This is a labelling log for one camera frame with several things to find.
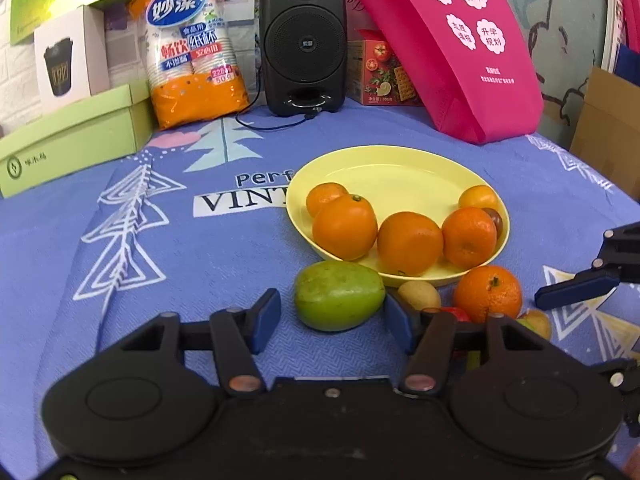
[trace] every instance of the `black speaker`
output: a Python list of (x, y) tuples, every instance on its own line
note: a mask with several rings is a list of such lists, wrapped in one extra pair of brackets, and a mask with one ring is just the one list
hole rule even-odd
[(342, 106), (346, 23), (344, 0), (260, 0), (262, 75), (274, 114)]

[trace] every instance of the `black cable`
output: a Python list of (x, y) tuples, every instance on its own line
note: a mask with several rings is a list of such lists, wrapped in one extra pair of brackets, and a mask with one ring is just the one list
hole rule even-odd
[(240, 115), (244, 114), (249, 108), (251, 108), (253, 105), (255, 105), (255, 102), (258, 100), (258, 97), (260, 97), (260, 88), (261, 88), (261, 77), (262, 76), (262, 67), (260, 67), (258, 69), (258, 73), (257, 73), (257, 81), (256, 81), (256, 94), (255, 94), (255, 98), (253, 101), (251, 101), (247, 106), (245, 106), (242, 110), (240, 110), (237, 114), (236, 114), (236, 122), (238, 124), (240, 124), (241, 126), (244, 126), (245, 128), (248, 128), (249, 130), (256, 130), (258, 132), (271, 132), (273, 130), (281, 130), (283, 128), (290, 128), (292, 126), (298, 126), (299, 124), (302, 123), (306, 123), (307, 121), (310, 121), (311, 119), (313, 119), (316, 115), (318, 115), (318, 112), (313, 112), (313, 113), (308, 113), (305, 114), (305, 118), (302, 119), (301, 121), (298, 121), (297, 123), (289, 123), (289, 124), (281, 124), (280, 126), (271, 126), (269, 128), (259, 128), (258, 126), (252, 126), (251, 124), (247, 124), (247, 123), (243, 123), (240, 120)]

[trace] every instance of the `coffee cup picture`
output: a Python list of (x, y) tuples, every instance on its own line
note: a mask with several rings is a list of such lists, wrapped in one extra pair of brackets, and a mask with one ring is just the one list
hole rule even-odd
[(71, 90), (71, 49), (74, 42), (63, 38), (44, 51), (44, 61), (53, 95), (60, 97)]

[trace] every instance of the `blue tablecloth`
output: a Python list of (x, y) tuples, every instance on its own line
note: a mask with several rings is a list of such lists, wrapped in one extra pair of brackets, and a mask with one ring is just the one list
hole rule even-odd
[[(282, 124), (266, 108), (245, 116)], [(205, 319), (281, 291), (283, 318), (257, 363), (276, 376), (396, 376), (405, 356), (380, 316), (337, 335), (302, 326), (292, 306), (297, 272), (318, 260), (287, 219), (284, 190), (323, 153), (363, 144), (420, 148), (488, 181), (511, 215), (497, 259), (520, 279), (526, 306), (542, 285), (589, 266), (607, 228), (640, 206), (587, 165), (533, 135), (472, 146), (437, 133), (421, 108), (361, 107), (276, 132), (233, 119), (160, 134), (140, 153), (0, 201), (0, 462), (32, 478), (54, 458), (39, 419), (46, 389), (159, 312)], [(244, 190), (271, 188), (267, 200)], [(442, 291), (444, 301), (450, 288)], [(587, 364), (634, 354), (640, 289), (552, 313), (553, 342)], [(188, 366), (212, 382), (210, 355)], [(622, 429), (611, 458), (633, 442)]]

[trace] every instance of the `round yellow dish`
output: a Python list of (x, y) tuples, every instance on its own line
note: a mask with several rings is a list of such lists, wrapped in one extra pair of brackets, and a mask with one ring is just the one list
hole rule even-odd
[[(378, 226), (386, 217), (399, 211), (414, 211), (433, 219), (439, 226), (458, 208), (458, 198), (469, 187), (488, 184), (464, 166), (422, 150), (401, 146), (357, 146), (320, 156), (299, 170), (287, 191), (287, 213), (295, 228), (325, 260), (339, 260), (316, 245), (311, 237), (312, 218), (306, 211), (309, 191), (323, 182), (337, 182), (349, 193), (369, 200), (378, 218)], [(494, 255), (507, 243), (511, 223), (509, 214), (498, 197), (498, 213), (504, 223)], [(358, 260), (364, 266), (378, 270), (378, 253), (374, 246)], [(424, 280), (434, 286), (459, 280), (466, 270), (460, 270), (443, 258), (423, 275), (411, 278), (380, 272), (385, 285), (400, 286), (411, 280)]]

